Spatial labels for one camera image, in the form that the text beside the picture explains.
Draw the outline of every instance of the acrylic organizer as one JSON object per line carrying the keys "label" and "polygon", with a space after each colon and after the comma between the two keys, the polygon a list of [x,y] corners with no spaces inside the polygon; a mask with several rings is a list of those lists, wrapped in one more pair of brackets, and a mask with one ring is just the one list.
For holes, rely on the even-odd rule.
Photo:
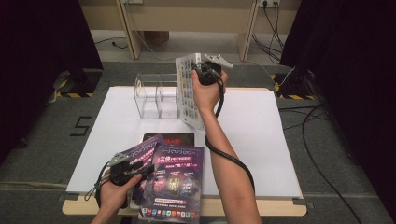
{"label": "acrylic organizer", "polygon": [[138,74],[134,100],[141,119],[177,119],[177,75]]}

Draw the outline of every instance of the wall socket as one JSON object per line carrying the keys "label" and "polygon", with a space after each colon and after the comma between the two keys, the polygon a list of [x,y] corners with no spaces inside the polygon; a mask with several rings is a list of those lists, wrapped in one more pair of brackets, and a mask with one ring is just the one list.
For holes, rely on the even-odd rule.
{"label": "wall socket", "polygon": [[267,1],[267,7],[275,7],[275,3],[279,6],[280,0],[259,0],[259,7],[264,7],[263,3]]}

